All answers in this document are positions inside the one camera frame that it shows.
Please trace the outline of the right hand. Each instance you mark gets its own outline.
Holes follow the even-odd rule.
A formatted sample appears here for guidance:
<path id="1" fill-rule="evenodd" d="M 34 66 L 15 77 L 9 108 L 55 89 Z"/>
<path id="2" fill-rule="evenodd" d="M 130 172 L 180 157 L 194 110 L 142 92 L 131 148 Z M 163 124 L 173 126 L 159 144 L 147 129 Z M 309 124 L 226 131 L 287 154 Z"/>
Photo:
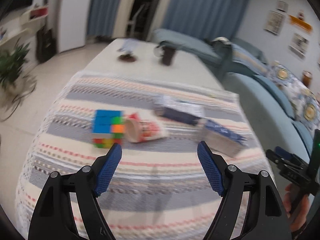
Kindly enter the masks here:
<path id="1" fill-rule="evenodd" d="M 291 232 L 295 232 L 297 230 L 300 230 L 303 225 L 306 223 L 306 217 L 310 209 L 310 202 L 309 202 L 309 196 L 306 194 L 301 199 L 300 203 L 298 204 L 297 208 L 293 212 L 293 218 L 291 218 L 291 196 L 295 192 L 296 188 L 294 184 L 289 184 L 285 187 L 285 195 L 283 198 L 283 204 L 287 213 L 288 219 L 291 221 L 290 223 L 290 229 Z"/>

